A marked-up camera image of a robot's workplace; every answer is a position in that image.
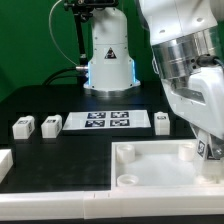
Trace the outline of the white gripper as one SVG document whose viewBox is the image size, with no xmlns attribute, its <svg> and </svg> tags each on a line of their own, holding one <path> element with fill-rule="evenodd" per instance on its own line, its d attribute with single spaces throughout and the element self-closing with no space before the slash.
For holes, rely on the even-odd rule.
<svg viewBox="0 0 224 224">
<path fill-rule="evenodd" d="M 162 85 L 173 112 L 189 123 L 212 134 L 208 158 L 224 157 L 224 73 L 220 66 L 203 67 L 189 77 L 186 96 L 174 90 L 169 80 Z"/>
</svg>

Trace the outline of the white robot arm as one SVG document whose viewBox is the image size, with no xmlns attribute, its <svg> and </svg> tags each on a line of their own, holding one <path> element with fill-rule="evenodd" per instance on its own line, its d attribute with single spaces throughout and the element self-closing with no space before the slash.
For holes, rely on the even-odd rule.
<svg viewBox="0 0 224 224">
<path fill-rule="evenodd" d="M 190 123 L 197 153 L 224 157 L 224 64 L 210 0 L 135 0 L 149 32 L 154 72 L 172 111 Z M 92 5 L 93 57 L 84 87 L 118 93 L 140 85 L 127 49 L 127 20 L 115 0 Z"/>
</svg>

